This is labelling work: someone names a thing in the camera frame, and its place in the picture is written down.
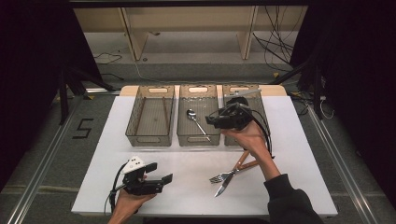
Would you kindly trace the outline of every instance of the fork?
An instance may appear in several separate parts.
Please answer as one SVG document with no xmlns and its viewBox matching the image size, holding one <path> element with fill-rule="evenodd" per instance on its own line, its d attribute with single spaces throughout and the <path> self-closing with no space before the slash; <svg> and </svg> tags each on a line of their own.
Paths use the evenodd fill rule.
<svg viewBox="0 0 396 224">
<path fill-rule="evenodd" d="M 245 169 L 247 169 L 247 168 L 250 168 L 250 167 L 253 167 L 253 166 L 257 165 L 257 164 L 258 164 L 257 161 L 248 162 L 248 163 L 243 164 L 243 165 L 241 165 L 241 166 L 239 166 L 239 167 L 233 168 L 233 169 L 232 169 L 231 171 L 229 171 L 229 172 L 224 172 L 224 173 L 221 173 L 221 174 L 219 174 L 219 175 L 213 176 L 212 178 L 209 179 L 209 181 L 210 181 L 211 184 L 217 184 L 217 183 L 219 183 L 219 182 L 225 180 L 229 175 L 236 174 L 236 173 L 238 173 L 239 171 L 243 171 L 243 170 L 245 170 Z"/>
<path fill-rule="evenodd" d="M 219 175 L 213 176 L 212 178 L 210 178 L 210 183 L 211 184 L 216 184 L 219 183 L 223 180 L 225 180 L 229 175 L 233 175 L 235 174 L 237 171 L 239 171 L 238 169 L 232 169 L 229 172 L 225 172 L 225 173 L 221 173 Z"/>
</svg>

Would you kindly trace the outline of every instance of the white table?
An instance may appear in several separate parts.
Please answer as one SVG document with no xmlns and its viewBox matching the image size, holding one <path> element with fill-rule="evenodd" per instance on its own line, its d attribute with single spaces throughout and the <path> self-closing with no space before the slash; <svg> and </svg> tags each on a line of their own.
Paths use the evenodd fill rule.
<svg viewBox="0 0 396 224">
<path fill-rule="evenodd" d="M 333 217 L 337 211 L 323 181 L 311 148 L 288 96 L 262 97 L 271 129 L 273 155 L 281 173 L 289 174 L 296 189 L 303 189 L 315 211 Z M 175 123 L 170 147 L 132 147 L 125 130 L 134 105 L 133 96 L 118 96 L 109 113 L 92 162 L 81 185 L 72 212 L 102 215 L 105 200 L 117 171 L 133 155 L 146 164 L 158 162 L 150 179 L 173 174 L 163 193 L 145 203 L 138 215 L 145 217 L 262 217 L 268 215 L 268 193 L 259 167 L 237 174 L 229 187 L 214 197 L 220 184 L 209 178 L 229 171 L 242 154 L 240 147 L 226 147 L 223 136 L 217 147 L 180 147 Z M 107 203 L 106 212 L 110 212 Z"/>
</svg>

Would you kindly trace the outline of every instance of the clear plastic bin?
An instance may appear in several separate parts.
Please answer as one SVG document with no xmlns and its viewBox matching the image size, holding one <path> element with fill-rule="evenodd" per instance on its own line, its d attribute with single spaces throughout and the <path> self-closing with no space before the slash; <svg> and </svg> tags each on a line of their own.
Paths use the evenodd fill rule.
<svg viewBox="0 0 396 224">
<path fill-rule="evenodd" d="M 236 91 L 238 91 L 238 92 L 255 91 L 258 88 L 259 88 L 259 85 L 242 85 L 242 84 L 241 85 L 223 85 L 222 86 L 223 106 L 225 106 L 227 101 L 229 101 L 232 98 L 232 96 L 230 96 L 230 95 L 235 95 Z M 249 93 L 249 94 L 241 95 L 241 96 L 243 96 L 247 99 L 248 106 L 250 107 L 251 110 L 255 110 L 262 115 L 262 116 L 260 116 L 256 112 L 252 113 L 254 118 L 256 118 L 264 128 L 267 128 L 265 123 L 268 124 L 268 120 L 265 115 L 264 106 L 262 104 L 261 92 L 255 91 L 253 93 Z M 226 136 L 224 139 L 224 145 L 225 146 L 238 146 L 238 143 L 235 141 L 234 138 Z"/>
<path fill-rule="evenodd" d="M 189 119 L 187 111 L 196 114 L 196 120 Z M 219 110 L 219 99 L 216 85 L 181 85 L 178 101 L 177 138 L 181 147 L 218 146 L 220 130 L 208 125 L 205 116 Z"/>
<path fill-rule="evenodd" d="M 172 145 L 175 86 L 139 86 L 126 136 L 134 147 Z"/>
</svg>

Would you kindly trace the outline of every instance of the human hand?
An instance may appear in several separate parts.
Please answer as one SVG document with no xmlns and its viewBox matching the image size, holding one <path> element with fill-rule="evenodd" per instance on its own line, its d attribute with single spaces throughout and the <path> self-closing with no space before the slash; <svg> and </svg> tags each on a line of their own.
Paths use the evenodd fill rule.
<svg viewBox="0 0 396 224">
<path fill-rule="evenodd" d="M 253 157 L 268 152 L 265 139 L 262 137 L 262 129 L 253 120 L 243 130 L 222 129 L 221 133 L 233 137 L 242 148 L 248 150 Z"/>
<path fill-rule="evenodd" d="M 119 198 L 109 224 L 126 222 L 143 203 L 154 198 L 157 194 L 133 195 L 125 189 L 120 189 Z"/>
<path fill-rule="evenodd" d="M 221 133 L 233 137 L 239 146 L 248 150 L 256 158 L 266 180 L 270 180 L 280 175 L 271 154 L 268 151 L 265 140 L 262 136 L 262 129 L 253 120 L 243 130 L 223 129 Z"/>
</svg>

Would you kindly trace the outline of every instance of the metal spoon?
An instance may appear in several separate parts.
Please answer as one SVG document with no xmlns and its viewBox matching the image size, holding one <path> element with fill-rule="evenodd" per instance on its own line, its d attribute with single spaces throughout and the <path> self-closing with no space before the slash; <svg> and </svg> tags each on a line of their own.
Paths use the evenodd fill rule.
<svg viewBox="0 0 396 224">
<path fill-rule="evenodd" d="M 198 128 L 201 129 L 201 132 L 202 132 L 204 135 L 206 135 L 206 132 L 205 132 L 204 129 L 201 127 L 201 125 L 198 123 L 198 121 L 197 121 L 197 115 L 195 114 L 195 112 L 194 112 L 193 110 L 191 110 L 191 109 L 188 109 L 188 110 L 187 110 L 187 117 L 188 117 L 190 120 L 195 121 L 195 123 L 197 124 Z"/>
</svg>

